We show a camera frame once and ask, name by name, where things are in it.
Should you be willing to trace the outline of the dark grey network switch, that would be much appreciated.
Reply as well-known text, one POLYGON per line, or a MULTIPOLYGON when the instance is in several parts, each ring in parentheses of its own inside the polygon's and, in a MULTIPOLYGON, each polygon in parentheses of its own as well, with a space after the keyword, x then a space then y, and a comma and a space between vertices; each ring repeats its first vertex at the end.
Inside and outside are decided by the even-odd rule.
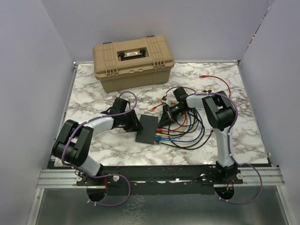
POLYGON ((158 126, 158 117, 143 114, 140 117, 140 124, 142 125, 143 129, 137 131, 135 141, 137 143, 153 145, 158 126))

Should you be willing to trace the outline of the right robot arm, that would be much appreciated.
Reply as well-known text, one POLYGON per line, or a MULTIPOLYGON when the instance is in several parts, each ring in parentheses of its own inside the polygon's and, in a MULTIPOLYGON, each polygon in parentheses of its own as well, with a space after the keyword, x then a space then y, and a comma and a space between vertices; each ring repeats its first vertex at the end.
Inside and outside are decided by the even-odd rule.
POLYGON ((233 146, 232 128, 238 117, 235 103, 224 91, 188 95, 183 87, 177 87, 173 94, 178 103, 174 106, 168 104, 163 106, 163 114, 158 127, 161 128, 176 122, 177 116, 188 110, 203 108, 210 126, 215 131, 217 140, 216 180, 220 183, 228 182, 238 171, 231 151, 233 146))

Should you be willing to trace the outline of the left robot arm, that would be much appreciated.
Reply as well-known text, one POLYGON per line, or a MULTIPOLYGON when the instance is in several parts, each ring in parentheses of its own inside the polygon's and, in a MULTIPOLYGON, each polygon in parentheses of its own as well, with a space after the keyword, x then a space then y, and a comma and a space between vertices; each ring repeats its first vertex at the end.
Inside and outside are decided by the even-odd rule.
POLYGON ((91 140, 114 128, 122 128, 126 132, 143 130, 134 108, 129 108, 128 111, 127 108, 129 101, 118 97, 110 108, 93 119, 81 123, 67 120, 52 147, 52 156, 60 159, 63 164, 86 173, 91 184, 100 184, 104 178, 101 172, 103 165, 89 156, 91 140))

